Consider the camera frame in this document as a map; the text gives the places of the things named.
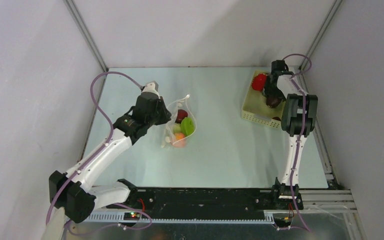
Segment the dark purple toy fruit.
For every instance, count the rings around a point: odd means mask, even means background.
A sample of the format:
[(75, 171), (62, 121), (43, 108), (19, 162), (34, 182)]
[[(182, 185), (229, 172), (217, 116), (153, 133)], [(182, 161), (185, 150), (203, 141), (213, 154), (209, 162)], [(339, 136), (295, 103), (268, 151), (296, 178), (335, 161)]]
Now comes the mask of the dark purple toy fruit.
[(277, 108), (281, 103), (283, 99), (281, 97), (276, 97), (276, 96), (267, 96), (266, 97), (266, 105), (269, 108)]

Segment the red toy pepper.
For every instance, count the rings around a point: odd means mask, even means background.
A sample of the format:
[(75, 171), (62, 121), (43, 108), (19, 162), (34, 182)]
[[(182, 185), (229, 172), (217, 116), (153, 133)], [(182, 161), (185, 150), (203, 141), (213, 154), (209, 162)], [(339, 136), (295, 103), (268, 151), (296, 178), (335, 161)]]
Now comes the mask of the red toy pepper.
[(265, 73), (259, 73), (253, 77), (251, 88), (255, 91), (262, 92), (267, 81), (267, 75)]

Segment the clear zip top bag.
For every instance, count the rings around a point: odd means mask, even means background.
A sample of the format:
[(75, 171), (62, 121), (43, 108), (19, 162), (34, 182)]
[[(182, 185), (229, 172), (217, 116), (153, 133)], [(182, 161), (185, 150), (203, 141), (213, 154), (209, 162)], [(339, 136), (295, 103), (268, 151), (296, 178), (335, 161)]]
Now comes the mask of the clear zip top bag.
[(164, 125), (161, 148), (184, 148), (195, 133), (197, 123), (189, 105), (190, 98), (187, 94), (167, 106), (171, 118)]

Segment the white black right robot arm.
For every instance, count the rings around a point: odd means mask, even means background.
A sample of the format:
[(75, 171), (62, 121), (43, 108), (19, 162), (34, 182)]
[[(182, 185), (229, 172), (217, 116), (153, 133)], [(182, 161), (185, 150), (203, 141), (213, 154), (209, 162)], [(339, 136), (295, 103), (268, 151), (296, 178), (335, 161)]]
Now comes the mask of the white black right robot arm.
[(277, 209), (284, 209), (299, 195), (302, 152), (316, 125), (318, 97), (307, 93), (299, 85), (297, 76), (283, 59), (275, 60), (262, 90), (268, 107), (273, 109), (284, 104), (280, 126), (287, 135), (285, 170), (276, 177), (270, 196), (271, 204)]

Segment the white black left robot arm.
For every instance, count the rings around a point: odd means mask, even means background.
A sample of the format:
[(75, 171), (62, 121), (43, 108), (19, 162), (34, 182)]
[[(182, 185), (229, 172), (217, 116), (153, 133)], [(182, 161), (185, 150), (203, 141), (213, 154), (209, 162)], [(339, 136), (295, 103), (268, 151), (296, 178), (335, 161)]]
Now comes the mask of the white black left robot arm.
[(99, 208), (121, 203), (133, 208), (138, 194), (122, 181), (95, 186), (103, 171), (124, 151), (147, 134), (152, 126), (164, 125), (171, 119), (163, 98), (155, 92), (142, 92), (136, 104), (111, 126), (110, 134), (94, 152), (66, 172), (54, 171), (49, 181), (50, 203), (64, 208), (65, 215), (75, 223), (86, 220)]

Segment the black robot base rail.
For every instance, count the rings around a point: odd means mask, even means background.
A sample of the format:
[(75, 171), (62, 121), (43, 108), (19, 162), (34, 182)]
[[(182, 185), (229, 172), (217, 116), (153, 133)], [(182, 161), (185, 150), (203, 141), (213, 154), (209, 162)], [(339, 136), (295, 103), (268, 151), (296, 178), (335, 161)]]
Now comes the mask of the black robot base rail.
[(154, 220), (263, 220), (266, 211), (293, 208), (277, 194), (269, 188), (138, 187), (121, 203)]

